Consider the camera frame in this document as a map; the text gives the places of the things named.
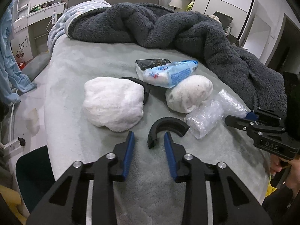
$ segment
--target yellow object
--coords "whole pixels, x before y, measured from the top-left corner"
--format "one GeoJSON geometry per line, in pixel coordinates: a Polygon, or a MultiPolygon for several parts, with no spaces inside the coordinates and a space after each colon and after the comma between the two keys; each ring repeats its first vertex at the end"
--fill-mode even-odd
{"type": "Polygon", "coordinates": [[[193,5],[194,5],[194,1],[195,1],[195,0],[192,0],[192,1],[190,2],[190,4],[187,6],[186,11],[191,11],[191,10],[192,10],[193,5]]]}
{"type": "Polygon", "coordinates": [[[27,218],[22,216],[17,209],[17,205],[21,204],[21,197],[19,193],[0,185],[0,194],[2,195],[12,213],[19,219],[21,223],[25,225],[27,218]]]}
{"type": "Polygon", "coordinates": [[[268,189],[267,189],[267,193],[265,194],[265,197],[267,197],[268,195],[272,194],[276,190],[276,188],[273,188],[271,186],[270,181],[269,181],[269,186],[268,186],[268,189]]]}

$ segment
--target floor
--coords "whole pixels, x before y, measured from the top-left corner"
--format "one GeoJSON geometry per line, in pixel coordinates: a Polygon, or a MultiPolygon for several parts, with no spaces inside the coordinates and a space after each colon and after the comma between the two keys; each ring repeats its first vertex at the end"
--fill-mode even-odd
{"type": "MultiPolygon", "coordinates": [[[[12,140],[15,138],[24,138],[26,145],[18,147],[11,152],[6,161],[9,165],[10,172],[13,175],[13,189],[19,192],[17,185],[15,167],[17,160],[42,146],[47,145],[45,123],[44,123],[44,103],[45,89],[48,76],[48,67],[46,67],[34,80],[37,88],[20,95],[21,102],[15,105],[15,114],[13,116],[12,140]]],[[[9,142],[9,123],[10,117],[3,122],[1,142],[6,144],[9,142]]],[[[24,204],[18,207],[19,211],[26,217],[29,212],[24,204]]]]}

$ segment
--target blue and white package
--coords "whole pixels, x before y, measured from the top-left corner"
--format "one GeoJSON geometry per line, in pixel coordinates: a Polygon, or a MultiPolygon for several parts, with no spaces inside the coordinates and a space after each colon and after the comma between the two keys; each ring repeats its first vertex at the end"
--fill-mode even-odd
{"type": "Polygon", "coordinates": [[[197,67],[197,61],[186,60],[149,68],[143,72],[143,81],[170,89],[195,72],[197,67]]]}

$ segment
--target plastic package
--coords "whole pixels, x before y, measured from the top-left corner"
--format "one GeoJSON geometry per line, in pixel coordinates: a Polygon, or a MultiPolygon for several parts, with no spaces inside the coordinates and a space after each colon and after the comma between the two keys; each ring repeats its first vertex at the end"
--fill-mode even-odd
{"type": "Polygon", "coordinates": [[[224,89],[218,93],[215,100],[221,103],[224,110],[224,118],[228,115],[244,118],[249,112],[246,107],[224,89]]]}
{"type": "Polygon", "coordinates": [[[201,139],[217,125],[223,115],[221,103],[217,100],[209,100],[187,114],[184,121],[190,126],[189,130],[196,139],[201,139]]]}
{"type": "Polygon", "coordinates": [[[170,60],[164,58],[143,59],[135,61],[135,71],[140,80],[143,80],[143,72],[148,68],[154,68],[171,64],[170,60]]]}
{"type": "Polygon", "coordinates": [[[149,68],[143,72],[143,81],[170,89],[195,72],[197,67],[197,61],[186,60],[149,68]]]}

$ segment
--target human hand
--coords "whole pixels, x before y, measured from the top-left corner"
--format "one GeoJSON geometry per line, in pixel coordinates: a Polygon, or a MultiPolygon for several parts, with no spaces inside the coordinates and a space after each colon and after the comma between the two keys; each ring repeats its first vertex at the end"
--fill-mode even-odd
{"type": "Polygon", "coordinates": [[[293,191],[295,198],[300,190],[300,156],[297,156],[292,161],[287,161],[283,158],[272,154],[270,167],[270,172],[272,175],[275,175],[276,173],[279,173],[282,170],[280,161],[287,162],[292,166],[290,174],[285,180],[285,185],[293,191]]]}

